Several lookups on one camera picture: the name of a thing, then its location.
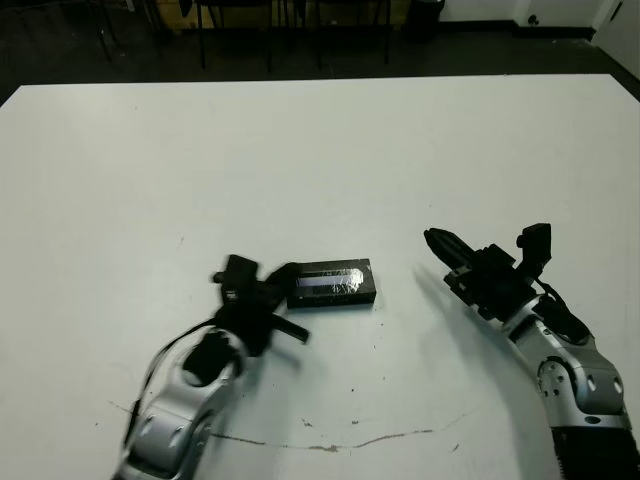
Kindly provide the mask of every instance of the table surface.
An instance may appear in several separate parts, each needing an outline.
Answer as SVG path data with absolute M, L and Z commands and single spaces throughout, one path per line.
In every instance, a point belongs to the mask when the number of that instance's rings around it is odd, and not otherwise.
M 368 257 L 372 309 L 290 313 L 199 479 L 559 478 L 534 382 L 422 232 L 519 256 L 588 323 L 640 428 L 640 106 L 609 76 L 34 86 L 0 109 L 0 458 L 108 478 L 211 272 Z

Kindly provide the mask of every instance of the black box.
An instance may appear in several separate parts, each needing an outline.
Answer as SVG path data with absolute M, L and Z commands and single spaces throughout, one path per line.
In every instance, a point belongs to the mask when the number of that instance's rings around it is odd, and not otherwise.
M 300 263 L 289 308 L 371 304 L 376 298 L 371 263 L 368 259 Z

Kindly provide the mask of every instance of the wire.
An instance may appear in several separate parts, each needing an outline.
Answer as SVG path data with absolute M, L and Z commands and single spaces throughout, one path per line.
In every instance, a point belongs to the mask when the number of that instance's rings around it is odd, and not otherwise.
M 547 295 L 551 295 L 553 298 L 555 298 L 556 302 L 558 302 L 559 304 L 563 305 L 563 306 L 567 306 L 567 304 L 564 302 L 564 300 L 562 299 L 562 297 L 560 296 L 560 294 L 558 292 L 555 291 L 555 289 L 549 285 L 548 283 L 544 283 L 543 281 L 541 281 L 540 279 L 536 278 L 536 283 L 538 285 L 540 285 L 540 288 L 542 288 L 542 290 L 544 290 L 544 293 L 546 293 Z
M 207 327 L 207 326 L 210 326 L 210 325 L 213 325 L 213 319 L 212 318 L 210 318 L 209 320 L 206 320 L 206 321 L 204 321 L 202 323 L 199 323 L 198 325 L 196 325 L 194 327 L 191 327 L 189 330 L 187 330 L 186 332 L 184 332 L 181 335 L 177 336 L 176 338 L 171 340 L 169 343 L 167 343 L 164 347 L 162 347 L 158 351 L 158 353 L 156 353 L 155 357 L 153 357 L 153 360 L 151 360 L 151 363 L 149 364 L 149 368 L 147 369 L 147 373 L 145 374 L 144 382 L 142 382 L 142 388 L 140 389 L 140 394 L 138 395 L 138 398 L 136 399 L 136 401 L 133 402 L 133 405 L 131 407 L 131 416 L 129 417 L 129 426 L 127 427 L 127 433 L 126 433 L 126 435 L 124 437 L 124 441 L 123 441 L 124 444 L 126 444 L 127 441 L 129 440 L 129 436 L 131 435 L 131 431 L 133 430 L 133 426 L 135 425 L 136 420 L 138 419 L 138 415 L 140 413 L 140 407 L 142 405 L 142 401 L 144 400 L 145 395 L 147 394 L 147 389 L 149 388 L 149 385 L 151 384 L 151 380 L 153 380 L 153 377 L 154 377 L 154 375 L 156 373 L 156 370 L 162 364 L 162 362 L 166 358 L 166 356 L 169 353 L 169 351 L 173 348 L 173 346 L 176 343 L 178 343 L 183 338 L 188 337 L 189 335 L 191 335 L 192 333 L 197 332 L 201 328 L 204 328 L 204 327 Z

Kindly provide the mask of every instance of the wall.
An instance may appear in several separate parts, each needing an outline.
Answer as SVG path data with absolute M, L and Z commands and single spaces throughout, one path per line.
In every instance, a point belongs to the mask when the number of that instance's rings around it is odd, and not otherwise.
M 447 0 L 443 22 L 511 20 L 514 0 Z
M 541 27 L 591 27 L 602 4 L 603 0 L 518 0 L 514 19 L 520 26 L 536 15 Z

